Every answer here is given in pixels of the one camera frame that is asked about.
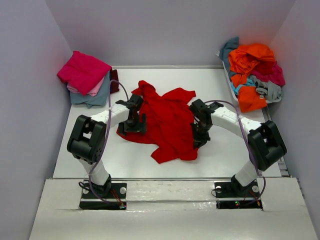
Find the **red t shirt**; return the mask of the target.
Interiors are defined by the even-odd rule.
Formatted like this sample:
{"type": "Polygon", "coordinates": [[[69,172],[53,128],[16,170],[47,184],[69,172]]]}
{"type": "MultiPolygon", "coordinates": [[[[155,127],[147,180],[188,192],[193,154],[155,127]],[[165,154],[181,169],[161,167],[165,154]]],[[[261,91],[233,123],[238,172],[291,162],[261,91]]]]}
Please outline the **red t shirt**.
{"type": "Polygon", "coordinates": [[[160,96],[153,85],[140,80],[138,88],[131,93],[143,98],[140,113],[146,115],[146,133],[122,135],[119,129],[116,133],[130,142],[157,145],[151,157],[159,164],[175,159],[197,159],[192,132],[194,116],[188,106],[196,92],[178,87],[160,96]]]}

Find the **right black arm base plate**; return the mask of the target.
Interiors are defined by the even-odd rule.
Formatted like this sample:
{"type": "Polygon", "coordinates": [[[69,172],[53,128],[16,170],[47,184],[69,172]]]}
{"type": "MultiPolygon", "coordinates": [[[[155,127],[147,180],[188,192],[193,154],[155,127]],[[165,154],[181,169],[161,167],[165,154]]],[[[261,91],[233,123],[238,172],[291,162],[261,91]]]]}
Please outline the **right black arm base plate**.
{"type": "Polygon", "coordinates": [[[218,210],[263,209],[257,181],[253,181],[242,190],[234,190],[231,186],[230,181],[214,183],[210,193],[216,198],[218,210]]]}

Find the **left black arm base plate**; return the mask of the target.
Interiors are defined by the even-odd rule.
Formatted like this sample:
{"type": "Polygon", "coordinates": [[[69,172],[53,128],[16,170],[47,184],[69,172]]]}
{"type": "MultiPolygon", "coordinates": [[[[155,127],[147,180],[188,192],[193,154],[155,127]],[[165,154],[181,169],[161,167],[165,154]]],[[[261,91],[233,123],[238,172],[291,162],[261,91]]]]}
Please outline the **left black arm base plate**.
{"type": "Polygon", "coordinates": [[[82,188],[79,201],[81,210],[124,211],[127,209],[127,183],[124,181],[112,182],[111,189],[105,196],[96,191],[99,197],[92,193],[87,180],[80,182],[79,186],[82,188]]]}

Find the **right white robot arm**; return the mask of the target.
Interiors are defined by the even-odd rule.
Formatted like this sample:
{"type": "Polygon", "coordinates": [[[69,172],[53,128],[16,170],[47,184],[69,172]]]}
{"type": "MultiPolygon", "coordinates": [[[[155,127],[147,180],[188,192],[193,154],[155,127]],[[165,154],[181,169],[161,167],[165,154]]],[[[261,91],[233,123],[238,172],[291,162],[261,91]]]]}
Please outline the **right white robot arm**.
{"type": "Polygon", "coordinates": [[[193,146],[199,149],[210,141],[209,130],[212,126],[228,130],[244,140],[248,161],[229,182],[216,184],[211,191],[214,197],[220,199],[244,198],[263,172],[287,153],[287,148],[273,121],[260,122],[246,118],[224,104],[224,100],[203,102],[201,99],[191,103],[193,146]]]}

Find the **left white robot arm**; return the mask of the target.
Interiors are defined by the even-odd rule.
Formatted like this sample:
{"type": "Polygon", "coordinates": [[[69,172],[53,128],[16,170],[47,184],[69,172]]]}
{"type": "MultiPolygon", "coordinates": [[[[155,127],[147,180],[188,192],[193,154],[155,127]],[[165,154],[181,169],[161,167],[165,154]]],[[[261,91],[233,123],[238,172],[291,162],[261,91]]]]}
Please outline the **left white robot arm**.
{"type": "Polygon", "coordinates": [[[80,186],[99,198],[107,197],[112,188],[112,177],[102,162],[110,128],[118,126],[120,135],[147,132],[146,114],[140,113],[143,98],[132,94],[127,100],[118,100],[101,113],[80,115],[73,126],[67,151],[79,160],[88,174],[88,183],[80,186]]]}

